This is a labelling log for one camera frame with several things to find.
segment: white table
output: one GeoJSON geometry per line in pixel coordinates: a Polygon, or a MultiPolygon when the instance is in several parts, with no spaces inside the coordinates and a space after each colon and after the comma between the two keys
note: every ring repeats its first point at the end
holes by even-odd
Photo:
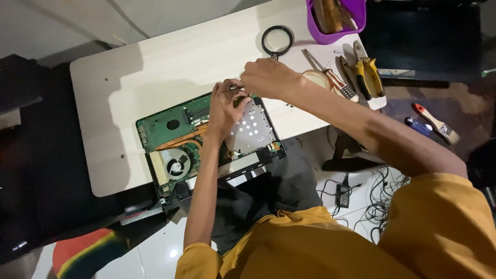
{"type": "MultiPolygon", "coordinates": [[[[355,34],[318,45],[307,29],[305,2],[273,0],[73,62],[70,72],[93,194],[107,196],[152,182],[136,120],[210,92],[215,82],[239,77],[246,62],[269,57],[260,39],[273,25],[293,31],[293,47],[279,60],[298,72],[311,69],[303,48],[337,72],[339,54],[333,51],[359,40],[355,34]]],[[[328,125],[282,101],[263,101],[280,139],[328,125]]]]}

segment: yellow pliers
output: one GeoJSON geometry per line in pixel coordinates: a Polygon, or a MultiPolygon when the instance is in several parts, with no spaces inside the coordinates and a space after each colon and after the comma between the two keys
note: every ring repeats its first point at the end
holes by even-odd
{"type": "Polygon", "coordinates": [[[375,93],[378,97],[384,96],[384,89],[382,88],[382,82],[380,81],[379,73],[377,72],[377,67],[375,66],[375,58],[370,59],[365,54],[365,50],[359,41],[353,43],[353,50],[357,56],[358,62],[351,68],[355,71],[357,75],[357,83],[360,91],[364,94],[365,99],[370,100],[372,98],[371,91],[367,86],[365,81],[365,73],[370,75],[375,93]]]}

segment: hand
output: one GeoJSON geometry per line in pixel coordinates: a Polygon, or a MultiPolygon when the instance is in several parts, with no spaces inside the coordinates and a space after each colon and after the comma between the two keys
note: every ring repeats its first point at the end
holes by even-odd
{"type": "Polygon", "coordinates": [[[241,81],[246,89],[257,96],[280,99],[289,102],[289,98],[298,95],[306,78],[272,58],[259,58],[245,65],[241,81]]]}
{"type": "Polygon", "coordinates": [[[245,105],[251,101],[249,94],[240,89],[231,90],[231,86],[241,87],[237,79],[226,79],[222,84],[216,83],[210,98],[210,117],[208,118],[207,134],[215,136],[222,142],[234,123],[241,119],[245,105]],[[233,101],[237,97],[245,97],[235,108],[233,101]]]}

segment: purple bin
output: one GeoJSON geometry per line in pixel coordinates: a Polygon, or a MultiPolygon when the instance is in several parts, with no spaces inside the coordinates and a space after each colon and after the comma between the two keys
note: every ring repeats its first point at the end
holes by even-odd
{"type": "Polygon", "coordinates": [[[307,0],[307,25],[310,34],[319,44],[330,45],[341,39],[344,35],[360,33],[365,28],[365,22],[367,20],[365,0],[341,0],[341,4],[350,12],[351,17],[357,24],[357,29],[351,30],[348,26],[343,26],[343,31],[326,35],[320,32],[312,16],[313,0],[307,0]]]}

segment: sleeve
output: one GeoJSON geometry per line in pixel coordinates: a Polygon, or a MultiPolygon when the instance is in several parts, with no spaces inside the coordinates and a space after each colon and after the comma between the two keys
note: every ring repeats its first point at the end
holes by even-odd
{"type": "Polygon", "coordinates": [[[176,279],[214,279],[222,266],[222,257],[206,243],[187,246],[178,260],[176,279]]]}
{"type": "Polygon", "coordinates": [[[491,210],[456,175],[421,175],[396,191],[378,246],[422,278],[496,278],[491,210]]]}

